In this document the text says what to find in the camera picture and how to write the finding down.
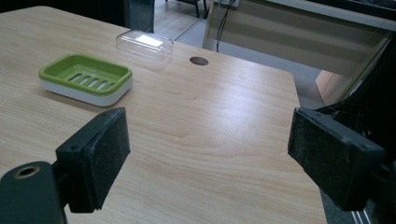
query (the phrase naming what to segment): green soap dish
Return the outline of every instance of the green soap dish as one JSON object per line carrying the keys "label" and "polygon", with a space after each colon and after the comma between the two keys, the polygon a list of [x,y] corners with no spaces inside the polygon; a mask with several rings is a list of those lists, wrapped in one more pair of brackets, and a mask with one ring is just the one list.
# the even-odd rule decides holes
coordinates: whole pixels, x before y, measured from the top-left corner
{"label": "green soap dish", "polygon": [[44,66],[38,76],[47,91],[99,106],[113,105],[132,86],[128,67],[81,54]]}

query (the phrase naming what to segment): floor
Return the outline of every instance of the floor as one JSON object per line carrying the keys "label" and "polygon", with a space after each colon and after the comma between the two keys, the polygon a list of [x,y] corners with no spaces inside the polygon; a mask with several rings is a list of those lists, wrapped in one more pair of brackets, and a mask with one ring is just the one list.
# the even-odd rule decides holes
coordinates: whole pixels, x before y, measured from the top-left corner
{"label": "floor", "polygon": [[[170,10],[178,11],[179,9],[182,9],[183,12],[182,13],[180,12],[181,14],[189,15],[191,17],[196,18],[195,8],[192,5],[180,3],[177,2],[176,0],[168,0],[167,4],[172,4],[172,6],[167,6],[168,13]],[[203,0],[199,2],[199,7],[202,11],[201,15],[204,15]],[[154,23],[155,34],[156,34],[155,27],[156,26],[159,27],[162,25],[164,24],[161,24],[161,21],[157,21],[157,23],[156,22]],[[206,20],[201,17],[200,19],[197,19],[190,26],[184,25],[183,28],[174,28],[178,30],[183,30],[180,32],[179,35],[171,35],[166,33],[166,31],[163,31],[161,35],[162,36],[171,35],[172,36],[171,38],[173,38],[177,42],[181,42],[201,48],[205,35],[205,27],[206,27]],[[303,64],[287,61],[271,55],[260,53],[258,51],[243,49],[241,47],[227,44],[224,42],[220,42],[219,52],[234,56],[236,58],[241,58],[254,63],[260,63],[260,64],[272,66],[290,72],[294,77],[296,90],[300,101],[300,106],[310,109],[316,109],[324,106],[320,98],[317,85],[315,83],[315,80],[320,72],[319,69],[306,66]],[[355,223],[355,220],[350,212],[343,212],[340,209],[338,209],[325,193],[321,192],[321,196],[322,196],[327,222],[329,224]]]}
{"label": "floor", "polygon": [[[204,15],[204,6],[200,6],[201,17]],[[181,3],[176,0],[155,1],[154,34],[170,39],[177,39],[192,27],[198,18],[195,6]]]}

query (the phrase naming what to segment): wood grain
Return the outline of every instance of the wood grain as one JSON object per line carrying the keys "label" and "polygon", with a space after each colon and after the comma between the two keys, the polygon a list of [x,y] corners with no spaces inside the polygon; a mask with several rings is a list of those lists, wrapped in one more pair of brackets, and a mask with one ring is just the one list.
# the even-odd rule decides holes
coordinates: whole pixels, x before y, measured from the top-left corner
{"label": "wood grain", "polygon": [[[325,223],[318,187],[287,154],[290,74],[180,43],[151,61],[116,49],[125,31],[49,7],[0,14],[0,175],[54,162],[96,114],[125,106],[132,153],[103,209],[66,212],[69,223]],[[38,70],[75,52],[130,67],[132,88],[106,108],[45,91]]]}

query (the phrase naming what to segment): chair leg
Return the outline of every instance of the chair leg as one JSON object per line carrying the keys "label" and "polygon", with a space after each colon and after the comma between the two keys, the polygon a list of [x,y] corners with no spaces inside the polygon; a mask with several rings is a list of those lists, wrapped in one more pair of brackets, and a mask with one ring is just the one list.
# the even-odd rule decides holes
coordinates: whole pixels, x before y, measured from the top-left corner
{"label": "chair leg", "polygon": [[195,11],[197,12],[197,18],[199,18],[198,0],[195,1]]}
{"label": "chair leg", "polygon": [[206,0],[204,0],[204,10],[206,11]]}

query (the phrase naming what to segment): soap dish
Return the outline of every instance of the soap dish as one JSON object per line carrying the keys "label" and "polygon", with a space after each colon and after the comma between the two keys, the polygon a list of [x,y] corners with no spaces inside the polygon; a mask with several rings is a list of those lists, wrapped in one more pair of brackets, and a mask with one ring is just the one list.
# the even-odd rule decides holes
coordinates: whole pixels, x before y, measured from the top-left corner
{"label": "soap dish", "polygon": [[128,67],[81,54],[50,63],[38,75],[47,91],[99,106],[113,105],[132,86]]}
{"label": "soap dish", "polygon": [[174,42],[166,37],[132,30],[116,38],[121,49],[152,60],[162,60],[172,53]]}

